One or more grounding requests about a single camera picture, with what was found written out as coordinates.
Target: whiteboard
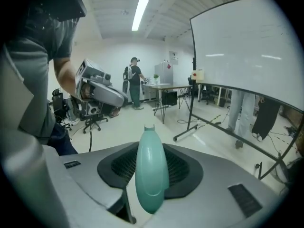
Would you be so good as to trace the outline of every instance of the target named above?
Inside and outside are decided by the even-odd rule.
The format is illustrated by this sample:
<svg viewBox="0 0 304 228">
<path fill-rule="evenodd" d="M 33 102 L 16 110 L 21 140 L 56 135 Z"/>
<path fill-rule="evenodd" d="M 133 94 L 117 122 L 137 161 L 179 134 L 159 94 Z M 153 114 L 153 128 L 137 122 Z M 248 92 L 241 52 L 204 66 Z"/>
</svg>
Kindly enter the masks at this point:
<svg viewBox="0 0 304 228">
<path fill-rule="evenodd" d="M 191 20 L 206 84 L 266 95 L 304 110 L 304 54 L 274 0 L 236 0 Z"/>
</svg>

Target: poster on wall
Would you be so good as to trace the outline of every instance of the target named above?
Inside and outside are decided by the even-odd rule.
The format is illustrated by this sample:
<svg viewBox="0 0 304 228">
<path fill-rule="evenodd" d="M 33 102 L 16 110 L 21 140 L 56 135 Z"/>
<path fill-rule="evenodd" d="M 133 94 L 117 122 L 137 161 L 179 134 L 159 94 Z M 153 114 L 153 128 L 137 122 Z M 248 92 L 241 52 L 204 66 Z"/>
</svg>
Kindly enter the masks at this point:
<svg viewBox="0 0 304 228">
<path fill-rule="evenodd" d="M 177 52 L 169 51 L 169 58 L 170 58 L 170 62 L 173 65 L 178 65 L 179 64 L 179 58 L 177 56 Z"/>
</svg>

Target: green pants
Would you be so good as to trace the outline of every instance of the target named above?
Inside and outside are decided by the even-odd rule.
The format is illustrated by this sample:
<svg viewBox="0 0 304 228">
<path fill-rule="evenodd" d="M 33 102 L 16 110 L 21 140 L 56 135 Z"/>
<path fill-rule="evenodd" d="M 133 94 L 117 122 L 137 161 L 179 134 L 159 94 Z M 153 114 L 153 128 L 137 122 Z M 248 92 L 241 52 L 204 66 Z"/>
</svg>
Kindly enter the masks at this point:
<svg viewBox="0 0 304 228">
<path fill-rule="evenodd" d="M 141 92 L 141 86 L 140 85 L 130 85 L 130 95 L 131 99 L 134 102 L 134 107 L 140 107 L 139 102 L 139 95 Z"/>
</svg>

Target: white wall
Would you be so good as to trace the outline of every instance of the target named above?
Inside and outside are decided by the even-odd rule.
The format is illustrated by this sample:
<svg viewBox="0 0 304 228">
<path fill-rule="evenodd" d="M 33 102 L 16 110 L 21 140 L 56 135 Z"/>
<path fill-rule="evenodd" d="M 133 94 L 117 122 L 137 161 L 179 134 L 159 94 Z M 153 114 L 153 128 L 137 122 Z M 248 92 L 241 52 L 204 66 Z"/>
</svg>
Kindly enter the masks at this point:
<svg viewBox="0 0 304 228">
<path fill-rule="evenodd" d="M 122 89 L 123 71 L 129 65 L 132 57 L 141 61 L 138 66 L 145 77 L 153 76 L 154 66 L 164 59 L 169 59 L 169 50 L 178 52 L 179 65 L 174 66 L 174 83 L 188 84 L 187 78 L 192 71 L 192 58 L 194 52 L 191 48 L 173 46 L 171 43 L 151 39 L 120 38 L 103 39 L 77 44 L 73 47 L 71 61 L 76 70 L 88 58 L 98 63 L 101 68 L 112 75 L 111 82 L 114 87 Z M 48 99 L 52 91 L 59 88 L 56 81 L 53 64 L 50 62 Z"/>
</svg>

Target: ceiling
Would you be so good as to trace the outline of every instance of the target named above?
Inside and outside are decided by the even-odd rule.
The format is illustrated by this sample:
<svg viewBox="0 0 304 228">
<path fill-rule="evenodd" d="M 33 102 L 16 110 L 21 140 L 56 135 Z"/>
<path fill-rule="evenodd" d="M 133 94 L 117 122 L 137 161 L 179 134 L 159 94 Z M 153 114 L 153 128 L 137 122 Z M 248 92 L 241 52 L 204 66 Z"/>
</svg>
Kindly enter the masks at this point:
<svg viewBox="0 0 304 228">
<path fill-rule="evenodd" d="M 101 38 L 172 38 L 193 46 L 189 19 L 227 1 L 231 0 L 149 0 L 138 31 L 131 31 L 138 0 L 85 0 L 88 18 L 79 27 L 93 37 L 92 30 Z M 94 28 L 88 30 L 88 23 Z"/>
</svg>

